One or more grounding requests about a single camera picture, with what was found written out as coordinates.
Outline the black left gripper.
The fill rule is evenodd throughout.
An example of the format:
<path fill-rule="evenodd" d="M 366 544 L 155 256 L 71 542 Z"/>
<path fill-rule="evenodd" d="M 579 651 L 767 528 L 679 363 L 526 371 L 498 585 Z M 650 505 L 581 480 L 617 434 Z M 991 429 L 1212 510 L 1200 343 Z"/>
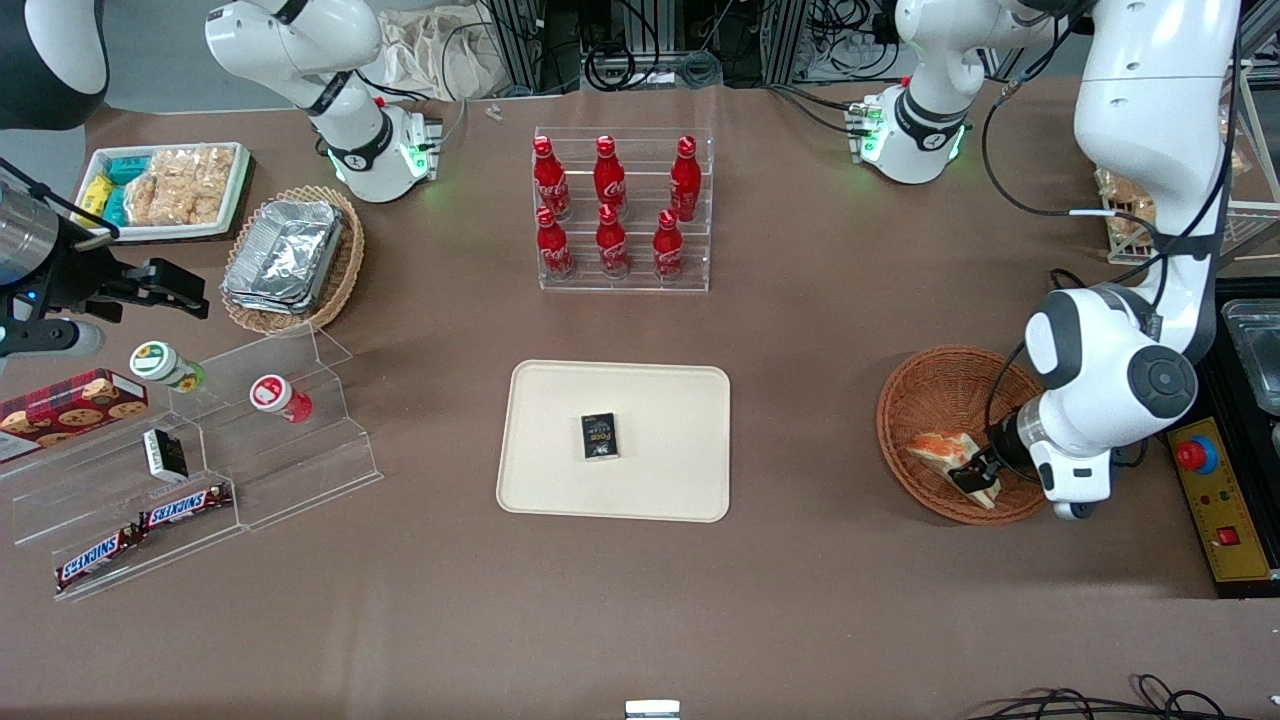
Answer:
<path fill-rule="evenodd" d="M 1046 442 L 1038 407 L 1020 407 L 988 425 L 989 445 L 982 446 L 963 466 L 950 471 L 950 482 L 963 493 L 995 493 L 996 471 L 1005 468 L 1024 479 L 1039 479 L 1032 450 Z"/>

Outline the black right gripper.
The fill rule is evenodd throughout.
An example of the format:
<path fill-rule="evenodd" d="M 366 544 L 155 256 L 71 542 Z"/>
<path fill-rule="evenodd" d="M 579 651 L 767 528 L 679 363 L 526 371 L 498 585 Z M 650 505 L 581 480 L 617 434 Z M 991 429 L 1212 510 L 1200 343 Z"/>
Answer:
<path fill-rule="evenodd" d="M 124 302 L 209 318 L 202 277 L 161 258 L 132 266 L 115 259 L 111 243 L 108 234 L 60 225 L 41 284 L 41 310 L 83 313 L 87 302 Z"/>

